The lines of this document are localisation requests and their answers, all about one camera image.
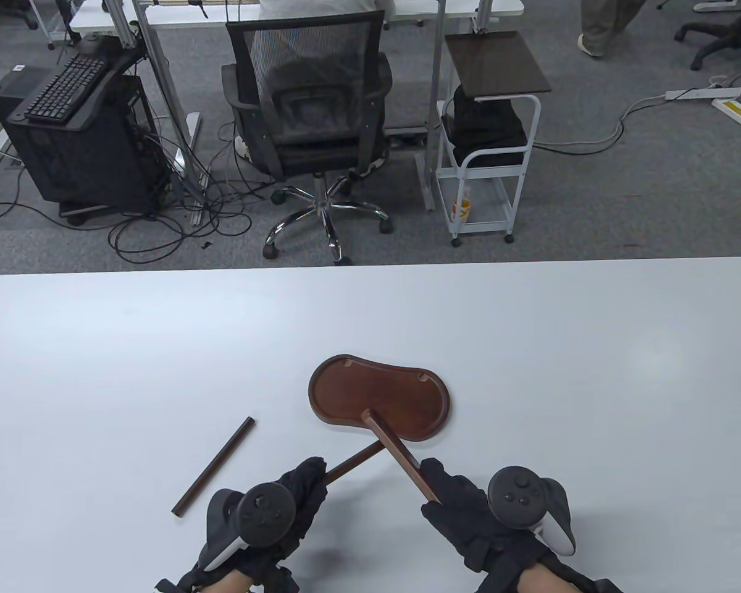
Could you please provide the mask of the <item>person's right hand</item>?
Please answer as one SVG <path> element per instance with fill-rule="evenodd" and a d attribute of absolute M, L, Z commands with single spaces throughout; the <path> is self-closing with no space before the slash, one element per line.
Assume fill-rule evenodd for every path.
<path fill-rule="evenodd" d="M 484 571 L 480 592 L 516 591 L 525 570 L 543 564 L 559 577 L 571 569 L 528 530 L 505 526 L 491 512 L 484 491 L 461 475 L 447 474 L 437 458 L 419 471 L 438 498 L 421 506 L 422 516 L 458 551 L 475 573 Z"/>

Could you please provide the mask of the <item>person's left hand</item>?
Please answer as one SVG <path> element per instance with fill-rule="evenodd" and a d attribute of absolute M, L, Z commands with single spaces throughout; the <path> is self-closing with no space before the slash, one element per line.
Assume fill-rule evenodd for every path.
<path fill-rule="evenodd" d="M 218 490 L 207 506 L 204 547 L 171 591 L 203 591 L 231 571 L 264 591 L 299 591 L 280 563 L 297 550 L 324 502 L 325 475 L 325 460 L 310 457 L 275 482 Z"/>

